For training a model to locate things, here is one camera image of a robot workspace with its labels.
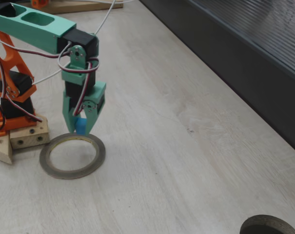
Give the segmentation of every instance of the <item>wooden base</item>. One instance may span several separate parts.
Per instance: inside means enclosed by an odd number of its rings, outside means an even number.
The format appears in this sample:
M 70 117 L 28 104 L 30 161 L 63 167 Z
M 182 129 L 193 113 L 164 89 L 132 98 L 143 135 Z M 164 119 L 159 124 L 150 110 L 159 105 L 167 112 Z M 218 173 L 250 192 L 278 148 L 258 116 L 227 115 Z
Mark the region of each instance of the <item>wooden base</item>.
M 0 136 L 0 161 L 13 164 L 10 135 Z
M 48 121 L 45 117 L 38 116 L 43 119 L 42 123 L 38 122 L 36 126 L 10 131 L 11 144 L 14 150 L 50 142 Z
M 26 7 L 31 7 L 31 3 L 21 3 Z M 109 9 L 111 5 L 107 3 L 89 2 L 89 1 L 50 1 L 46 7 L 40 9 L 49 14 L 62 14 L 81 11 L 95 11 Z M 123 3 L 116 3 L 113 8 L 122 8 Z

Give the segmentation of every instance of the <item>ring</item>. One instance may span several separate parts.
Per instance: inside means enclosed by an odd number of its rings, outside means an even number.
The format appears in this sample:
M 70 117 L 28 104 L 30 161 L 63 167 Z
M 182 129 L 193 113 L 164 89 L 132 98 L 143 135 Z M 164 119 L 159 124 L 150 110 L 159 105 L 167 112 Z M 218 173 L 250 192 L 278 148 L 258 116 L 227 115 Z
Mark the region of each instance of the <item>ring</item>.
M 70 170 L 70 171 L 60 170 L 54 167 L 50 159 L 51 151 L 59 144 L 68 140 L 85 140 L 90 142 L 93 145 L 93 147 L 96 149 L 96 155 L 94 159 L 92 160 L 92 162 L 90 162 L 88 165 L 86 165 L 83 168 L 80 168 L 77 170 Z M 106 150 L 105 150 L 105 146 L 103 142 L 96 136 L 92 134 L 89 134 L 88 136 L 82 136 L 82 135 L 67 133 L 67 134 L 60 135 L 54 138 L 53 140 L 51 140 L 51 142 L 41 150 L 39 160 L 43 170 L 48 175 L 56 179 L 78 179 L 91 174 L 97 168 L 99 168 L 100 165 L 102 165 L 105 160 L 105 152 Z

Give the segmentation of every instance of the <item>black round object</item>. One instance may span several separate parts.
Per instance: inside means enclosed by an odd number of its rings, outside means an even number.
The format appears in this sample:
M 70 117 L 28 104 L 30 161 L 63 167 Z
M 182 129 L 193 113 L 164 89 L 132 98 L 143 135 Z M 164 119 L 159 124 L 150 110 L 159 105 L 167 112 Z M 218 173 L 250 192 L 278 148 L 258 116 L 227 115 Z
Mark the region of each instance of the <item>black round object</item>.
M 295 234 L 295 229 L 285 221 L 270 216 L 256 215 L 248 218 L 240 228 L 240 234 Z
M 88 165 L 86 165 L 83 168 L 80 168 L 77 170 L 71 170 L 71 171 L 60 170 L 54 167 L 50 159 L 51 151 L 57 145 L 65 141 L 76 140 L 76 139 L 88 141 L 94 146 L 94 148 L 96 149 L 96 155 L 94 159 L 92 160 L 92 162 L 90 162 Z M 78 179 L 78 178 L 89 175 L 90 173 L 94 172 L 97 168 L 99 168 L 100 165 L 102 165 L 105 160 L 105 153 L 106 153 L 106 150 L 105 150 L 105 146 L 103 142 L 96 136 L 91 134 L 89 134 L 88 136 L 82 136 L 82 135 L 67 133 L 51 140 L 51 142 L 42 149 L 39 160 L 40 160 L 40 165 L 44 169 L 44 171 L 48 175 L 56 179 Z

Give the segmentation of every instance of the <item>white cable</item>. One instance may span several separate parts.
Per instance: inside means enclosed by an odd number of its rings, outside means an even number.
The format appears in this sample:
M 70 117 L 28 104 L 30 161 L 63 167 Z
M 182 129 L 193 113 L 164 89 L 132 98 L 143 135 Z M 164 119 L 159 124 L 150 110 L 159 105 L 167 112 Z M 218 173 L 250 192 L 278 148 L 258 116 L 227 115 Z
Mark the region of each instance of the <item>white cable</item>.
M 13 106 L 15 106 L 17 109 L 20 109 L 21 111 L 25 112 L 28 116 L 30 116 L 30 117 L 32 117 L 32 118 L 34 118 L 34 119 L 36 119 L 36 120 L 39 120 L 40 122 L 43 121 L 42 118 L 40 118 L 40 117 L 38 117 L 38 116 L 35 116 L 35 115 L 29 113 L 28 111 L 24 110 L 23 108 L 21 108 L 20 106 L 18 106 L 17 104 L 15 104 L 15 103 L 11 100 L 11 98 L 10 98 L 8 95 L 6 95 L 6 98 L 10 101 L 10 103 L 11 103 Z
M 0 63 L 0 73 L 1 73 L 1 80 L 2 80 L 2 94 L 1 94 L 1 98 L 4 98 L 5 96 L 5 82 L 4 82 L 4 72 L 2 70 L 2 67 L 1 67 L 1 63 Z
M 112 4 L 111 1 L 97 1 L 97 0 L 66 0 L 66 1 L 90 1 L 90 2 L 98 2 L 98 3 Z M 131 2 L 131 1 L 135 1 L 135 0 L 117 1 L 116 4 L 128 3 L 128 2 Z
M 101 27 L 102 27 L 103 24 L 105 23 L 105 21 L 106 21 L 108 15 L 109 15 L 109 13 L 112 11 L 112 9 L 113 9 L 113 7 L 114 7 L 114 5 L 115 5 L 115 3 L 116 3 L 116 0 L 113 0 L 112 5 L 111 5 L 110 8 L 108 9 L 108 12 L 107 12 L 105 18 L 103 19 L 102 23 L 99 25 L 98 29 L 95 31 L 95 33 L 94 33 L 95 35 L 99 32 L 99 30 L 101 29 Z
M 41 82 L 43 82 L 43 81 L 45 81 L 45 80 L 47 80 L 47 79 L 49 79 L 49 78 L 55 76 L 55 75 L 56 75 L 57 73 L 59 73 L 59 72 L 61 72 L 61 69 L 57 70 L 56 72 L 50 74 L 49 76 L 47 76 L 47 77 L 45 77 L 45 78 L 43 78 L 43 79 L 40 79 L 40 80 L 38 80 L 38 81 L 36 81 L 36 82 L 34 82 L 34 83 L 32 83 L 32 84 L 33 84 L 33 85 L 35 85 L 35 84 L 39 84 L 39 83 L 41 83 Z
M 6 45 L 7 47 L 10 47 L 10 48 L 12 48 L 14 50 L 22 52 L 22 53 L 30 53 L 30 54 L 35 54 L 35 55 L 41 55 L 41 56 L 44 56 L 44 57 L 47 57 L 47 58 L 58 58 L 58 56 L 59 56 L 59 55 L 51 55 L 51 54 L 42 53 L 42 52 L 36 51 L 36 50 L 27 50 L 27 49 L 17 48 L 17 47 L 12 46 L 12 45 L 10 45 L 8 43 L 5 43 L 2 40 L 0 40 L 0 43 L 2 43 L 3 45 Z
M 2 66 L 1 66 L 1 63 L 0 63 L 0 73 L 1 73 L 1 79 L 2 79 L 2 95 L 1 95 L 1 98 L 4 98 L 4 97 L 5 97 L 5 89 L 4 89 L 4 87 L 5 87 L 5 81 L 4 81 L 4 80 L 5 80 L 5 76 L 4 76 L 4 71 L 3 71 L 3 68 L 2 68 Z M 37 117 L 37 116 L 35 116 L 35 115 L 33 115 L 33 114 L 27 112 L 26 110 L 24 110 L 23 108 L 21 108 L 20 106 L 18 106 L 17 104 L 15 104 L 15 103 L 10 99 L 10 97 L 9 97 L 8 95 L 6 95 L 6 97 L 7 97 L 7 99 L 10 101 L 10 103 L 11 103 L 12 105 L 14 105 L 16 108 L 20 109 L 21 111 L 25 112 L 27 115 L 31 116 L 32 118 L 34 118 L 34 119 L 36 119 L 36 120 L 38 120 L 38 121 L 40 121 L 40 122 L 43 121 L 42 118 Z
M 89 62 L 88 68 L 90 69 L 91 67 L 92 67 L 92 63 Z M 81 91 L 81 95 L 80 95 L 79 100 L 77 102 L 77 105 L 76 105 L 76 107 L 74 109 L 73 116 L 76 116 L 76 112 L 78 111 L 78 109 L 80 108 L 80 106 L 82 104 L 83 97 L 85 95 L 85 91 L 86 91 L 87 85 L 89 83 L 89 79 L 90 79 L 90 73 L 88 73 L 87 77 L 85 78 L 84 85 L 83 85 L 83 88 L 82 88 L 82 91 Z

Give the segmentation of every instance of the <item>floor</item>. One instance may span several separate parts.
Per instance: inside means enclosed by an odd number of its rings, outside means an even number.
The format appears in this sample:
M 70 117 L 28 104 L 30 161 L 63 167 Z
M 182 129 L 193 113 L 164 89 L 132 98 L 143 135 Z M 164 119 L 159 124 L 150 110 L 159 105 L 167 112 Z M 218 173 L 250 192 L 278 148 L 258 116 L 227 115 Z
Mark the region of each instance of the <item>floor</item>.
M 62 16 L 92 32 L 105 14 Z M 0 234 L 238 234 L 259 214 L 295 228 L 295 151 L 264 120 L 139 1 L 98 36 L 107 99 L 92 133 L 106 160 L 77 180 L 48 176 L 41 147 L 0 162 Z M 23 58 L 36 79 L 57 70 Z M 33 95 L 51 138 L 67 132 L 63 89 L 57 76 Z M 56 157 L 88 160 L 87 145 L 66 147 Z

